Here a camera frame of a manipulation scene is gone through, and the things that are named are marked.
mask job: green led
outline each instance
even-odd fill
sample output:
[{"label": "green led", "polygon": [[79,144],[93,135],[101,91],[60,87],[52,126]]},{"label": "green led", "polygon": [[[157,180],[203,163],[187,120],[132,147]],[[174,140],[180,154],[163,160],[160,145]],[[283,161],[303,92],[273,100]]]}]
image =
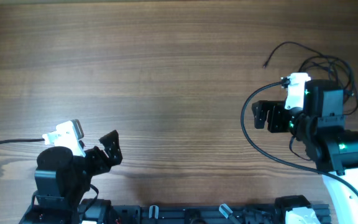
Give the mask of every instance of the green led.
[{"label": "green led", "polygon": [[346,145],[345,144],[339,144],[339,149],[345,149],[346,148]]}]

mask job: wooden table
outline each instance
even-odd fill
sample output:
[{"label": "wooden table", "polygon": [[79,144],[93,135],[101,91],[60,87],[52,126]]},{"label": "wooden table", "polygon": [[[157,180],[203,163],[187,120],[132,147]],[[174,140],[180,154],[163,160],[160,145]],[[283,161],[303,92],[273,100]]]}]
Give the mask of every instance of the wooden table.
[{"label": "wooden table", "polygon": [[[331,204],[320,176],[268,160],[241,131],[245,99],[311,55],[286,46],[262,69],[286,40],[346,59],[358,86],[358,2],[0,6],[0,139],[39,138],[75,118],[87,147],[118,130],[122,164],[93,178],[115,205],[242,205],[296,194]],[[273,88],[255,100],[285,95]],[[255,130],[250,109],[246,122],[274,156],[314,166],[288,150],[289,134]],[[347,127],[358,130],[358,112]],[[0,223],[17,223],[29,206],[46,148],[0,146]],[[295,150],[305,155],[301,143]]]}]

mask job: wood grain surface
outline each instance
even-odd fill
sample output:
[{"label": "wood grain surface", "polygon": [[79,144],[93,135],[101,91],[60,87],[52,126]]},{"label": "wood grain surface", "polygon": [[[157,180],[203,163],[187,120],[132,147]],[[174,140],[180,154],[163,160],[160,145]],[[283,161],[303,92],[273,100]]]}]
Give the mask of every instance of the wood grain surface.
[{"label": "wood grain surface", "polygon": [[[347,60],[358,87],[358,2],[0,6],[0,139],[39,138],[75,118],[87,147],[118,130],[122,164],[93,179],[114,205],[242,205],[303,194],[332,206],[320,176],[268,160],[241,131],[245,99],[311,55],[286,46],[262,69],[286,40]],[[255,100],[285,95],[273,88]],[[255,130],[252,121],[249,109],[247,128],[263,149],[314,167],[288,150],[289,134]],[[358,112],[347,127],[358,130]],[[17,223],[29,206],[46,148],[0,146],[0,223]],[[295,143],[301,155],[304,148]]]}]

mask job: white plastic part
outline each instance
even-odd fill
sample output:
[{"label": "white plastic part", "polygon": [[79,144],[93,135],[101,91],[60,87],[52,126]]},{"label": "white plastic part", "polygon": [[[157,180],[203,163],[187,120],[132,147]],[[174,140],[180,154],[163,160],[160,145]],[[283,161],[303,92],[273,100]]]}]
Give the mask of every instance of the white plastic part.
[{"label": "white plastic part", "polygon": [[71,149],[74,156],[85,157],[85,152],[78,142],[84,137],[84,132],[77,119],[56,125],[56,131],[43,134],[42,137],[45,139],[45,145],[64,146]]},{"label": "white plastic part", "polygon": [[312,208],[293,208],[285,213],[286,224],[320,224],[316,212]]},{"label": "white plastic part", "polygon": [[[358,190],[358,168],[346,169],[345,175],[339,176]],[[358,224],[358,197],[344,184],[323,175],[323,181],[333,200],[339,224]]]},{"label": "white plastic part", "polygon": [[305,95],[305,82],[310,81],[311,78],[305,72],[292,73],[289,77],[290,84],[288,84],[288,96],[285,100],[285,109],[303,108],[303,97]]}]

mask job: black cable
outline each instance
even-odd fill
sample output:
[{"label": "black cable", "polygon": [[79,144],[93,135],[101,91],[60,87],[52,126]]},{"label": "black cable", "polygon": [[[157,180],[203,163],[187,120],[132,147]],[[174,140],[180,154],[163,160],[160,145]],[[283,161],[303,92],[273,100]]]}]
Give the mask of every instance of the black cable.
[{"label": "black cable", "polygon": [[283,83],[285,83],[287,81],[281,81],[281,82],[276,82],[276,83],[272,83],[272,84],[269,84],[269,85],[266,85],[266,86],[263,86],[261,88],[259,88],[258,90],[254,91],[249,97],[248,99],[246,100],[246,102],[244,103],[244,106],[242,107],[242,110],[241,110],[241,117],[240,117],[240,122],[241,122],[241,129],[242,129],[242,132],[244,133],[244,136],[246,137],[246,139],[248,140],[249,144],[254,147],[256,150],[258,150],[262,155],[268,157],[269,159],[272,159],[276,162],[279,162],[281,164],[284,164],[284,165],[287,165],[287,166],[290,166],[290,167],[294,167],[294,168],[297,168],[297,169],[301,169],[301,170],[305,170],[305,171],[310,171],[310,172],[314,172],[314,173],[317,173],[317,174],[321,174],[321,175],[325,175],[327,177],[330,177],[332,179],[335,179],[337,181],[339,181],[340,183],[344,184],[346,187],[348,187],[351,191],[353,191],[353,193],[356,194],[356,196],[358,197],[358,190],[355,189],[351,184],[349,184],[348,182],[346,182],[344,179],[336,176],[336,175],[332,175],[330,173],[327,173],[327,172],[323,172],[323,171],[320,171],[318,169],[314,169],[314,168],[310,168],[310,167],[305,167],[305,166],[301,166],[301,165],[298,165],[298,164],[294,164],[294,163],[291,163],[291,162],[287,162],[287,161],[284,161],[282,159],[279,159],[277,157],[274,157],[272,155],[270,155],[269,153],[265,152],[263,149],[261,149],[259,146],[257,146],[252,140],[251,138],[249,137],[248,133],[247,133],[247,130],[246,130],[246,127],[245,127],[245,124],[244,124],[244,115],[245,115],[245,112],[246,112],[246,108],[247,108],[247,105],[249,104],[249,102],[251,101],[251,99],[256,95],[258,94],[259,92],[263,91],[263,90],[266,90],[270,87],[273,87],[273,86],[278,86],[278,85],[282,85]]},{"label": "black cable", "polygon": [[311,159],[305,159],[305,158],[299,156],[296,152],[294,152],[294,151],[292,150],[292,144],[293,144],[293,141],[294,141],[294,140],[295,140],[295,136],[292,136],[292,137],[291,137],[291,140],[290,140],[290,151],[291,151],[292,153],[294,153],[294,155],[298,156],[299,158],[301,158],[301,159],[303,159],[303,160],[311,161]]},{"label": "black cable", "polygon": [[[356,84],[354,83],[353,70],[346,61],[338,57],[322,54],[321,52],[311,49],[310,47],[307,47],[303,44],[299,44],[292,41],[286,41],[286,42],[282,42],[281,44],[279,44],[277,47],[274,48],[274,50],[270,53],[268,59],[264,63],[264,68],[267,67],[270,59],[273,57],[273,54],[276,52],[276,50],[285,44],[294,44],[306,50],[309,50],[313,53],[316,53],[317,55],[309,57],[301,64],[300,68],[298,69],[298,72],[307,72],[308,70],[313,68],[321,69],[328,72],[328,78],[330,80],[332,80],[333,78],[334,81],[338,84],[338,86],[344,90],[344,104],[348,101],[350,96],[354,96],[355,98],[356,101],[355,107],[349,111],[345,111],[344,115],[350,115],[357,111],[358,92],[356,89]],[[347,77],[348,81],[345,86],[343,85],[342,81],[340,81],[339,79],[339,72],[338,72],[339,70]]]},{"label": "black cable", "polygon": [[90,207],[96,202],[96,200],[98,199],[98,195],[99,195],[99,190],[93,186],[92,184],[89,185],[95,192],[96,192],[96,196],[92,199],[92,201],[90,203],[88,203],[85,207],[85,209],[82,212],[78,212],[79,215],[81,214],[85,214],[86,211],[88,211],[88,209],[90,209]]},{"label": "black cable", "polygon": [[8,140],[2,140],[0,141],[0,144],[5,143],[14,143],[14,142],[41,142],[45,141],[45,139],[8,139]]}]

